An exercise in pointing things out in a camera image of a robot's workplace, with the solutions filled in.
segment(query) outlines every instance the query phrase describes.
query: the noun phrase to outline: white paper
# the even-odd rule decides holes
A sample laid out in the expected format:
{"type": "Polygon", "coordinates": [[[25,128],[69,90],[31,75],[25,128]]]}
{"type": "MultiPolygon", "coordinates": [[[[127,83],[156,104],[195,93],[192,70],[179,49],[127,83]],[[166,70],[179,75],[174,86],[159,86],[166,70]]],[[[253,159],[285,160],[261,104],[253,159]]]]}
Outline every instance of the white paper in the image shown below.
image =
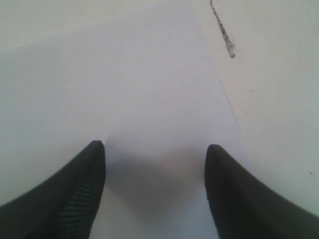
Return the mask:
{"type": "Polygon", "coordinates": [[[106,142],[91,238],[218,238],[203,182],[207,147],[247,166],[191,4],[0,55],[0,204],[106,142]]]}

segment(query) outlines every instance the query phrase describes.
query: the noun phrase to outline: white surface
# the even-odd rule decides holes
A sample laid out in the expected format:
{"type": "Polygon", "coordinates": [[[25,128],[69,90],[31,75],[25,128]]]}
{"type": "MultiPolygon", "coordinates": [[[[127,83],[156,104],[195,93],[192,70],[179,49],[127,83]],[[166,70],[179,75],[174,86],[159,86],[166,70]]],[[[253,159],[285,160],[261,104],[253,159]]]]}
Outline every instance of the white surface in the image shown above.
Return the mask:
{"type": "Polygon", "coordinates": [[[91,238],[217,236],[207,147],[247,161],[189,2],[3,53],[0,79],[0,203],[100,139],[107,183],[91,238]]]}
{"type": "MultiPolygon", "coordinates": [[[[0,51],[158,1],[3,0],[0,51]]],[[[319,1],[214,0],[234,59],[209,1],[192,3],[256,176],[319,215],[319,1]]]]}

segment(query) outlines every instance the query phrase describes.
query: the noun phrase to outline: black plastic part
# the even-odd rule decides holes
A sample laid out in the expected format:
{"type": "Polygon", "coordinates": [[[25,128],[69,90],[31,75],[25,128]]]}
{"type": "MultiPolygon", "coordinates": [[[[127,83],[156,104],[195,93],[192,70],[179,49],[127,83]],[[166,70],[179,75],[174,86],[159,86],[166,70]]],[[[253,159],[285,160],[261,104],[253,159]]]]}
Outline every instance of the black plastic part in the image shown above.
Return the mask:
{"type": "Polygon", "coordinates": [[[45,182],[0,207],[0,238],[88,239],[105,172],[104,146],[93,141],[45,182]]]}
{"type": "Polygon", "coordinates": [[[205,186],[220,239],[319,239],[319,218],[258,181],[221,146],[208,148],[205,186]]]}

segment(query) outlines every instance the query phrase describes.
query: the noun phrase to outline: white floor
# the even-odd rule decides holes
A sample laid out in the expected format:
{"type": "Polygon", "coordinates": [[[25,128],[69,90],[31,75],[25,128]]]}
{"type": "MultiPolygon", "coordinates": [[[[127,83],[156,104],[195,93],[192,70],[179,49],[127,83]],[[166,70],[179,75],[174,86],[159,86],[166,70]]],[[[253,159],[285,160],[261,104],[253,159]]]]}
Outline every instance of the white floor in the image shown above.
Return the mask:
{"type": "MultiPolygon", "coordinates": [[[[163,0],[0,0],[0,52],[163,0]]],[[[192,0],[254,174],[319,215],[319,2],[192,0]]]]}

